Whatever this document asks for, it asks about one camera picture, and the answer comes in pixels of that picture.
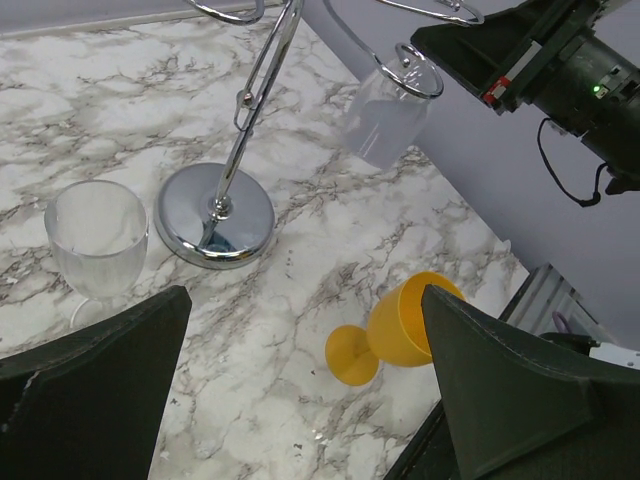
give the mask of marble countertop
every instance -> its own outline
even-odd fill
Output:
[[[99,177],[149,211],[161,183],[223,162],[236,92],[271,21],[197,18],[0,42],[0,357],[68,333],[81,298],[50,257],[48,199]],[[150,478],[381,478],[438,399],[432,366],[350,388],[324,342],[412,273],[497,315],[526,271],[423,155],[379,172],[337,144],[357,85],[304,23],[242,164],[277,232],[235,271],[170,255],[155,231],[131,303],[187,286],[193,311]]]

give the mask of round metal base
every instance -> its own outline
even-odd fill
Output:
[[[224,165],[199,163],[174,173],[162,186],[154,220],[162,241],[189,263],[217,270],[242,267],[267,248],[275,227],[267,192],[238,170],[228,196],[230,215],[211,227],[215,188]]]

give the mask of yellow cup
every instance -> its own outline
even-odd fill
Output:
[[[336,328],[325,345],[327,365],[347,385],[364,385],[378,371],[379,360],[400,367],[431,363],[422,314],[422,294],[437,285],[464,300],[458,288],[435,272],[414,275],[385,295],[369,316],[367,330],[355,325]]]

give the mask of black cable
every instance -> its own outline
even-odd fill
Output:
[[[580,199],[578,197],[574,197],[573,195],[571,195],[567,191],[567,189],[564,188],[564,185],[562,185],[562,182],[560,181],[560,179],[556,175],[556,172],[553,171],[553,168],[551,167],[551,164],[549,163],[549,159],[547,158],[547,154],[544,153],[544,149],[542,148],[542,128],[544,127],[545,123],[550,122],[550,121],[551,121],[551,119],[547,117],[544,120],[542,120],[542,122],[540,122],[540,127],[538,127],[538,150],[540,150],[540,155],[542,156],[542,161],[544,162],[544,166],[547,167],[547,170],[549,171],[549,174],[551,175],[553,180],[556,182],[556,185],[558,185],[558,188],[560,190],[562,190],[562,193],[564,193],[571,200],[576,202],[582,208],[593,207],[594,205],[597,205],[598,203],[600,203],[600,200],[602,200],[602,195],[600,195],[600,192],[598,190],[600,190],[600,175],[602,174],[602,171],[607,166],[606,162],[603,163],[602,165],[600,165],[596,169],[596,182],[595,182],[595,186],[593,187],[593,196],[590,199],[583,200],[583,199]]]

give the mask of glass rim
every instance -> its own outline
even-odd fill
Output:
[[[140,238],[136,239],[136,241],[133,242],[131,245],[129,245],[127,248],[123,248],[122,250],[119,250],[117,252],[107,253],[105,255],[93,255],[93,254],[88,254],[88,253],[73,252],[73,251],[69,250],[68,248],[60,245],[60,242],[56,241],[56,239],[51,234],[51,231],[50,231],[50,228],[49,228],[48,218],[50,218],[50,216],[52,215],[53,205],[57,203],[58,199],[63,194],[65,194],[66,192],[68,192],[72,188],[78,187],[80,185],[84,185],[85,183],[107,183],[107,184],[110,184],[110,185],[113,185],[113,186],[116,186],[116,187],[120,187],[121,189],[123,189],[124,191],[126,191],[127,193],[132,195],[133,198],[135,198],[138,201],[138,203],[142,207],[142,211],[144,212],[145,227],[144,227],[144,233],[142,235],[140,235]],[[147,237],[149,235],[149,214],[147,213],[147,209],[144,208],[144,203],[142,203],[142,199],[138,195],[136,195],[135,192],[133,190],[131,190],[129,187],[127,187],[126,185],[123,185],[123,184],[118,183],[118,182],[114,182],[112,180],[102,180],[102,179],[81,180],[79,182],[75,182],[75,183],[72,183],[70,185],[67,185],[62,190],[60,190],[51,200],[49,200],[49,203],[47,203],[47,208],[45,208],[45,211],[44,211],[44,228],[47,231],[47,236],[49,237],[49,241],[51,243],[54,243],[58,248],[64,250],[65,252],[69,252],[70,254],[72,254],[72,255],[74,255],[76,257],[87,258],[87,259],[111,258],[111,257],[115,257],[117,255],[122,255],[123,253],[135,248],[136,246],[138,246],[140,244],[140,242],[142,240],[144,240],[145,237]]]

